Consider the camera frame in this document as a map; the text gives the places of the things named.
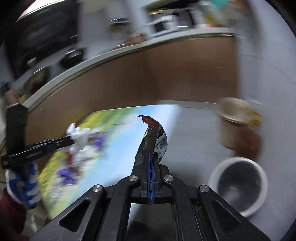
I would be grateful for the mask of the blue white gloved left hand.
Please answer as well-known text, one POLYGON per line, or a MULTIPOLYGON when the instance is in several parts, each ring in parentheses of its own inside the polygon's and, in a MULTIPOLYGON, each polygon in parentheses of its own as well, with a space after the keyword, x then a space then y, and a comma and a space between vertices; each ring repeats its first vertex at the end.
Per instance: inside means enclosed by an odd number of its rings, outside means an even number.
POLYGON ((34 162, 29 164, 29 176, 24 180, 13 170, 8 169, 5 173, 8 194, 16 203, 22 204, 26 209, 35 208, 41 200, 38 175, 38 167, 34 162))

